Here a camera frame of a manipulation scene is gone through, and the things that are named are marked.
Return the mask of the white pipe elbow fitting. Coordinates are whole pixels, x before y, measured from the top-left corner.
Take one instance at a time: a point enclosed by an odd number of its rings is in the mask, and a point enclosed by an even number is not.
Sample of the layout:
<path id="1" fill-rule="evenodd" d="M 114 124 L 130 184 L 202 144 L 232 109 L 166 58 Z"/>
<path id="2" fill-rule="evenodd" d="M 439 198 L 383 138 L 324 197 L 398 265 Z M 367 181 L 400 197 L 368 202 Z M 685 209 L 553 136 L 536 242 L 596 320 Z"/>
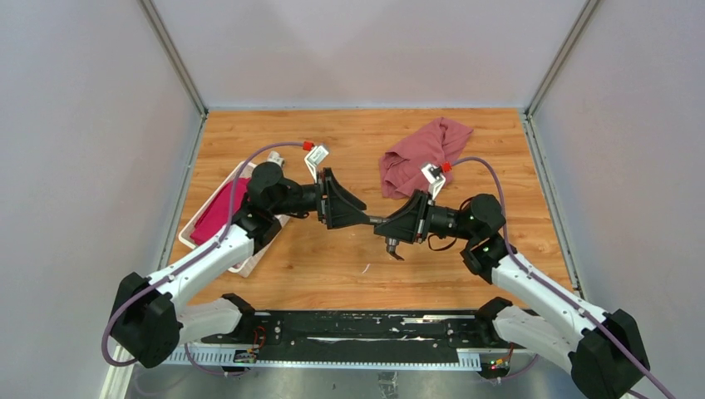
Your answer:
<path id="1" fill-rule="evenodd" d="M 267 157 L 268 162 L 275 163 L 278 165 L 280 168 L 283 168 L 286 164 L 286 160 L 284 157 L 282 157 L 277 151 L 273 150 L 269 152 L 269 155 Z"/>

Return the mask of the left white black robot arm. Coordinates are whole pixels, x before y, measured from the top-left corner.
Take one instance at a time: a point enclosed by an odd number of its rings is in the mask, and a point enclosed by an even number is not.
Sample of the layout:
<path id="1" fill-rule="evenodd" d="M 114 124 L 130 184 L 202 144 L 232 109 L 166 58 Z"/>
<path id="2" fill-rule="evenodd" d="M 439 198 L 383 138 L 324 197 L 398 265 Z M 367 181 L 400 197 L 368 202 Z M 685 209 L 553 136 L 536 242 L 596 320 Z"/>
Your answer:
<path id="1" fill-rule="evenodd" d="M 229 293 L 211 303 L 190 300 L 224 273 L 269 245 L 280 232 L 281 214 L 318 213 L 329 229 L 365 224 L 366 204 L 325 168 L 311 185 L 286 178 L 281 166 L 263 162 L 251 173 L 241 205 L 224 227 L 178 262 L 147 277 L 131 273 L 119 284 L 102 339 L 113 338 L 143 367 L 160 365 L 179 346 L 225 334 L 244 343 L 254 335 L 250 306 Z"/>

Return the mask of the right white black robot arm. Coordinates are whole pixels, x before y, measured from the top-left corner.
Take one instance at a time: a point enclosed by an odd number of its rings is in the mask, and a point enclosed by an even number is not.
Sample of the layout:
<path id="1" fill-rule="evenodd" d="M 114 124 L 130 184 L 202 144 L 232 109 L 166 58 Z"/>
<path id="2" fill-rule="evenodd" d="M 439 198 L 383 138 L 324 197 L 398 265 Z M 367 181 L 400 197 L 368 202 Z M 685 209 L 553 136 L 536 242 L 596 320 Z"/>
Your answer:
<path id="1" fill-rule="evenodd" d="M 513 294 L 525 311 L 496 298 L 482 307 L 475 324 L 479 343 L 516 343 L 566 371 L 588 398 L 621 398 L 649 371 L 648 357 L 634 317 L 608 312 L 546 276 L 500 234 L 505 227 L 500 201 L 480 194 L 459 209 L 439 206 L 417 190 L 395 213 L 374 222 L 389 254 L 400 242 L 413 244 L 434 235 L 462 239 L 464 265 L 488 284 Z"/>

